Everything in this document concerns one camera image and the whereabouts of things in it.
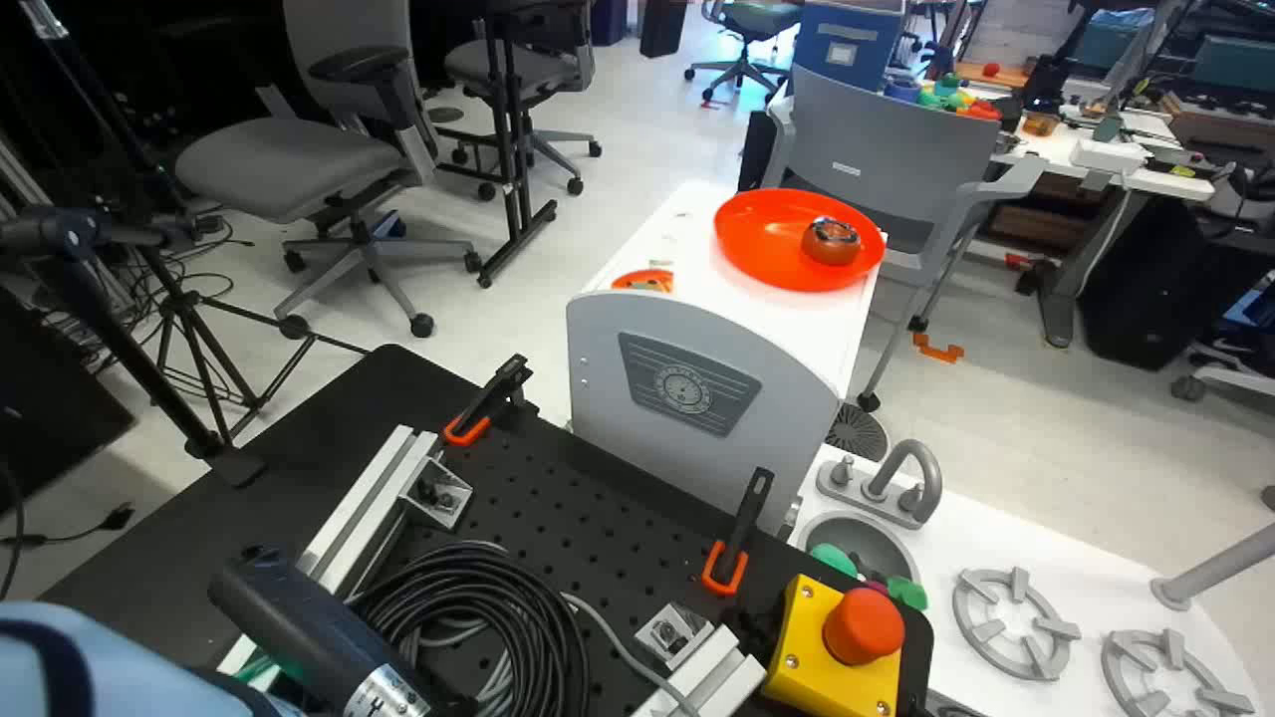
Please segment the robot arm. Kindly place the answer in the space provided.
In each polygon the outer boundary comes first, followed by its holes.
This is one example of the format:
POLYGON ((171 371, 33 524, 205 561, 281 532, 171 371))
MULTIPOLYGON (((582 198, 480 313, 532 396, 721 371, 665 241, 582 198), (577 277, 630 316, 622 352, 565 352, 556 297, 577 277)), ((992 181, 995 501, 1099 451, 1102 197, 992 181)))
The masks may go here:
MULTIPOLYGON (((294 567, 232 561, 212 602, 329 717, 440 717, 394 651, 294 567)), ((0 717, 309 717, 54 602, 0 607, 0 717)))

